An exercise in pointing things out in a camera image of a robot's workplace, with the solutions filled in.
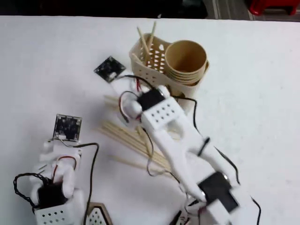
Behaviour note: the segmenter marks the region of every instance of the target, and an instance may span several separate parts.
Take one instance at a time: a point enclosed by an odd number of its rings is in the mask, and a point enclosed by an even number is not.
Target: perforated bracket
[[[104,204],[97,202],[90,203],[86,225],[113,225]]]
[[[177,119],[181,114],[184,114],[182,108],[174,98],[169,97],[147,111],[144,111],[141,119],[146,130],[153,131],[163,128],[172,120]]]

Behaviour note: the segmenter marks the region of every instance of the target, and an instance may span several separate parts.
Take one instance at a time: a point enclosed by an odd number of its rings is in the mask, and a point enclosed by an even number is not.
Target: robotic arm
[[[142,126],[169,161],[172,173],[196,199],[194,205],[201,203],[195,210],[196,215],[205,213],[211,218],[211,224],[238,224],[235,222],[239,211],[252,203],[251,197],[239,185],[231,161],[213,145],[205,146],[205,140],[165,86],[153,88],[127,102],[124,111],[130,118],[141,118]],[[179,141],[168,134],[169,128],[180,134]],[[205,148],[199,155],[201,146]],[[194,180],[187,163],[188,153],[199,155],[216,172],[201,182]]]

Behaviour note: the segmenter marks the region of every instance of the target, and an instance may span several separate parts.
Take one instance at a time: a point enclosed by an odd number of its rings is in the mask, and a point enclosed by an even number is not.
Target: wicker basket
[[[144,34],[146,42],[148,42],[149,37],[149,33]],[[186,86],[165,75],[165,51],[170,44],[169,42],[154,37],[149,58],[146,57],[141,39],[139,39],[129,52],[132,71],[135,75],[145,78],[153,85],[157,86],[161,84],[166,86],[172,95],[194,98],[194,93],[200,86],[202,79],[195,86]],[[188,112],[194,104],[187,100],[179,100],[178,103],[185,112]]]

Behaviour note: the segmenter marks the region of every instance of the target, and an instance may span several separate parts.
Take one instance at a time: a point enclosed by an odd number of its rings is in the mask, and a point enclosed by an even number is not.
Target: white table surface
[[[92,200],[106,204],[115,225],[165,225],[174,216],[184,200],[176,183],[108,160],[115,154],[146,162],[95,131],[107,114],[103,95],[115,91],[94,68],[112,55],[130,69],[136,26],[149,32],[152,23],[0,17],[3,224],[35,223],[12,181],[38,161],[56,113],[83,117],[82,142],[101,144]],[[198,127],[238,166],[242,185],[262,207],[262,225],[298,224],[300,23],[160,19],[156,35],[169,42],[190,39],[206,49],[210,69],[196,96]],[[83,151],[78,185],[86,193],[92,157],[92,148]],[[19,186],[29,193],[28,180]]]

